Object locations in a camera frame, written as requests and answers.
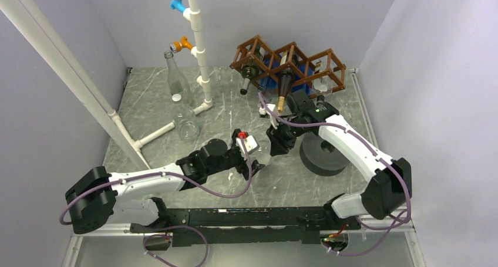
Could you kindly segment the green bottle grey cap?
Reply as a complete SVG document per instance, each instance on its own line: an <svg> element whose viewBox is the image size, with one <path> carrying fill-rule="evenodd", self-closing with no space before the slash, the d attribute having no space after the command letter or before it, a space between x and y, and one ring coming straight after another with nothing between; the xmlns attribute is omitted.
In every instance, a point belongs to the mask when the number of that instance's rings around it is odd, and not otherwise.
<svg viewBox="0 0 498 267"><path fill-rule="evenodd" d="M251 60L242 67L241 76L243 78L243 82L240 88L241 95L247 94L251 81L255 79L259 75L259 73L260 73L260 67L254 60Z"/></svg>

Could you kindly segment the clear bottle dark label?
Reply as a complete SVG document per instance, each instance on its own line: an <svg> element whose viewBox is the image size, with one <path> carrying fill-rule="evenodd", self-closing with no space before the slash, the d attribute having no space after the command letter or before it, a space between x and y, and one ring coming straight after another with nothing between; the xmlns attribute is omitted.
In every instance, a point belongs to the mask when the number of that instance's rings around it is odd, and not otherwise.
<svg viewBox="0 0 498 267"><path fill-rule="evenodd" d="M171 95L180 94L186 104L194 107L196 105L196 101L193 92L190 89L190 85L185 75L177 66L173 52L170 50L165 51L164 58L167 63L167 84L170 89Z"/></svg>

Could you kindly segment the large clear bottle white stopper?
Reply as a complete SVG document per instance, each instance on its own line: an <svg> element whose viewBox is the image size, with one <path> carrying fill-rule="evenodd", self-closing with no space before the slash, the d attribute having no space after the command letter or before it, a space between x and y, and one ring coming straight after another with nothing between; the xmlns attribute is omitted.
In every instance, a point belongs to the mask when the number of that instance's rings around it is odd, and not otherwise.
<svg viewBox="0 0 498 267"><path fill-rule="evenodd" d="M257 160L259 164L269 165L271 162L271 143L267 138L257 139L259 148L251 154L253 160Z"/></svg>

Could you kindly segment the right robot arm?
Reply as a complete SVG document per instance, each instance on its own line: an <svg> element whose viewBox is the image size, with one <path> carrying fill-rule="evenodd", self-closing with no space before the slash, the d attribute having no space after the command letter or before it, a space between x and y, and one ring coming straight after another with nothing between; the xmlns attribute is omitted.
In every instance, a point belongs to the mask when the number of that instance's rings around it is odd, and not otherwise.
<svg viewBox="0 0 498 267"><path fill-rule="evenodd" d="M271 119L267 136L272 156L287 154L297 137L312 133L334 146L367 181L361 192L338 195L325 204L326 226L337 229L347 218L360 215L382 220L391 217L402 205L406 206L405 212L394 217L394 221L397 224L410 221L412 176L411 165L406 159L394 160L381 152L350 126L330 103L313 102L302 90L286 99L292 113L289 119L279 116L261 94L258 97Z"/></svg>

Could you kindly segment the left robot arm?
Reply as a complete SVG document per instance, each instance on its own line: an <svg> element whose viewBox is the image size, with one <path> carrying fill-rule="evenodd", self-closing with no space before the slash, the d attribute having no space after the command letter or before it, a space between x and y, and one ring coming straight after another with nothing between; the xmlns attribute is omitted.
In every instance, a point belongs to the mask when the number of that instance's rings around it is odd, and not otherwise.
<svg viewBox="0 0 498 267"><path fill-rule="evenodd" d="M67 202L59 216L62 225L70 225L76 234L93 232L105 224L139 224L155 232L164 230L169 215L156 194L199 188L211 195L228 194L205 187L209 176L235 169L246 180L246 187L232 198L248 191L252 178L265 165L268 144L239 129L231 144L211 139L198 150L168 165L129 173L109 173L104 166L89 170L65 193Z"/></svg>

